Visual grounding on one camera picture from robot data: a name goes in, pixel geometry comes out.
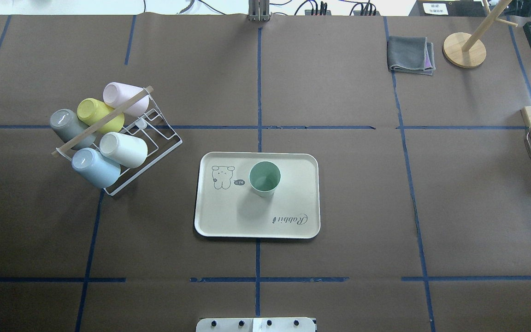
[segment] white floor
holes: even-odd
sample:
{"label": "white floor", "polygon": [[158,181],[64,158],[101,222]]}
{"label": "white floor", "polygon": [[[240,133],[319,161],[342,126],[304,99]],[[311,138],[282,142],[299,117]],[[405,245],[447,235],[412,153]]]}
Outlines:
{"label": "white floor", "polygon": [[[273,4],[283,4],[288,0],[271,0]],[[271,6],[271,12],[293,15],[304,0],[291,0],[284,6]],[[248,12],[248,0],[204,0],[210,6],[225,13]],[[348,15],[353,3],[341,0],[326,0],[327,9],[333,15]],[[407,16],[415,0],[372,0],[383,16]],[[146,0],[146,11],[162,14],[176,14],[184,9],[190,0]],[[122,14],[142,13],[143,0],[0,0],[0,15],[48,15],[48,14]],[[310,9],[309,4],[302,9]],[[194,2],[186,14],[218,14],[201,2]]]}

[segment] wooden mug tree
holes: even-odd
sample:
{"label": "wooden mug tree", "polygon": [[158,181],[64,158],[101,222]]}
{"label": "wooden mug tree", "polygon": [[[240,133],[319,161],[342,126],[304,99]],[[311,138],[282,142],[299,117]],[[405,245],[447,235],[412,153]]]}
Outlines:
{"label": "wooden mug tree", "polygon": [[487,0],[483,0],[483,5],[489,14],[472,35],[466,32],[456,32],[444,40],[443,51],[446,59],[463,68],[474,68],[483,63],[487,57],[487,50],[479,38],[491,27],[493,22],[505,23],[513,27],[518,26],[517,23],[498,17],[510,2],[512,0],[501,0],[491,11]]}

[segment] white label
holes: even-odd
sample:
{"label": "white label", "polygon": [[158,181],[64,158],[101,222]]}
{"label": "white label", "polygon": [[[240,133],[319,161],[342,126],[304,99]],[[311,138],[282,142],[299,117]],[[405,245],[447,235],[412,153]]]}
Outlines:
{"label": "white label", "polygon": [[423,3],[423,11],[431,15],[448,15],[448,8],[446,8],[446,4]]}

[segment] yellow cup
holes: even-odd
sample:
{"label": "yellow cup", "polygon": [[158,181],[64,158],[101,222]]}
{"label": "yellow cup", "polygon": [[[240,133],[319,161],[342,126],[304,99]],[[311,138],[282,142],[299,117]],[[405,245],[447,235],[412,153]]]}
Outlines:
{"label": "yellow cup", "polygon": [[[79,103],[77,107],[77,117],[88,125],[93,125],[104,116],[114,111],[112,107],[106,105],[103,101],[97,99],[87,98]],[[120,132],[124,126],[124,113],[116,116],[107,124],[104,124],[97,132],[107,134],[111,131]]]}

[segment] cup rack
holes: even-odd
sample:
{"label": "cup rack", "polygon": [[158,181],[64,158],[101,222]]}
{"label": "cup rack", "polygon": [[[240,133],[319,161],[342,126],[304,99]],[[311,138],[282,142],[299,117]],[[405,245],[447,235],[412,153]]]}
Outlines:
{"label": "cup rack", "polygon": [[[120,177],[118,177],[118,181],[116,181],[116,183],[113,185],[104,188],[104,191],[107,194],[114,196],[116,193],[126,187],[126,185],[131,183],[135,178],[139,177],[156,162],[164,158],[175,148],[179,147],[181,143],[183,143],[181,137],[167,122],[159,106],[150,95],[150,92],[152,91],[153,88],[150,86],[143,88],[143,91],[141,91],[138,95],[135,95],[124,104],[120,105],[120,107],[114,109],[112,113],[99,120],[99,122],[96,122],[93,126],[87,128],[80,135],[65,143],[65,145],[61,146],[60,148],[56,148],[55,151],[53,151],[53,155],[61,155],[67,160],[71,161],[72,158],[67,154],[70,148],[79,143],[83,138],[92,134],[95,130],[101,128],[101,126],[119,114],[123,113],[124,110],[131,105],[134,105],[134,103],[145,97],[145,95],[148,95],[150,109],[148,109],[143,115],[139,116],[131,124],[122,127],[120,134],[137,136],[143,139],[149,147],[149,153],[147,154],[145,162],[137,168],[125,168],[124,166],[121,166],[122,169]],[[99,151],[99,147],[95,143],[93,146]]]}

